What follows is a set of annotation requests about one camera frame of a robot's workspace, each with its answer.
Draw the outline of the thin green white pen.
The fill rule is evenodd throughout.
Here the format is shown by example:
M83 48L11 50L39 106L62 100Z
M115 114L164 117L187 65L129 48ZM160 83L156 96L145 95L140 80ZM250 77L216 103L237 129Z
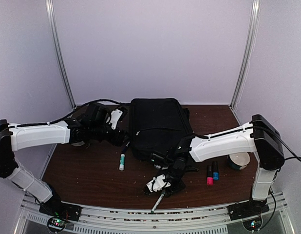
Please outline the thin green white pen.
M150 211L151 214L153 214L153 213L155 212L155 210L157 209L157 207L158 207L159 204L161 203L161 201L162 201L162 199L164 198L164 196L165 196L165 191L163 191L163 192L160 194L158 200L155 202L154 206L152 207L152 209L151 209L151 211Z

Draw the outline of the black student backpack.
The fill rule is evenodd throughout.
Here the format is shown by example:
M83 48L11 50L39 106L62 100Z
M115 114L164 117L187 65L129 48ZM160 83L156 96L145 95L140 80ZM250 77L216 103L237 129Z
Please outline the black student backpack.
M189 110L174 98L135 98L130 102L129 136L133 156L151 163L151 153L168 154L193 132Z

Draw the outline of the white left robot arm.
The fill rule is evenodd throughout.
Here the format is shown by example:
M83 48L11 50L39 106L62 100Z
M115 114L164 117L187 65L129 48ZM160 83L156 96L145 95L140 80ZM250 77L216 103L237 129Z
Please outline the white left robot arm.
M68 118L57 123L37 125L17 125L0 120L0 177L10 180L22 190L34 196L43 208L53 216L61 216L65 207L54 188L36 177L20 161L19 155L34 150L41 151L48 146L71 144L74 146L92 140L107 141L114 146L122 146L127 133L115 123L99 123L93 126Z

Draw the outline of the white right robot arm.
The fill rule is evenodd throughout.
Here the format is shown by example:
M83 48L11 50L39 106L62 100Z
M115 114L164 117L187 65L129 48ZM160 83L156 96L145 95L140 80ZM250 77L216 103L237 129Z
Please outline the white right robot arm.
M255 215L263 207L277 171L288 160L284 149L301 162L301 156L282 140L276 128L262 115L256 114L250 122L233 129L206 136L192 134L184 137L171 155L174 162L191 158L198 163L219 156L256 153L256 177L251 188L251 199L244 206L248 215Z

